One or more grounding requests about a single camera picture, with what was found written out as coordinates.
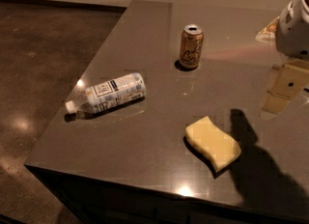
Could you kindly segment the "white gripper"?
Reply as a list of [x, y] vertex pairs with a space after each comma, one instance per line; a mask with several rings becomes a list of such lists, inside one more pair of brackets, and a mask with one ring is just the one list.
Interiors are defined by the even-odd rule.
[[[289, 58], [309, 60], [309, 0], [291, 0], [280, 16], [256, 35], [255, 40], [276, 40], [276, 48], [280, 53]], [[265, 120], [276, 118], [308, 85], [308, 61], [274, 65], [262, 99], [260, 117]]]

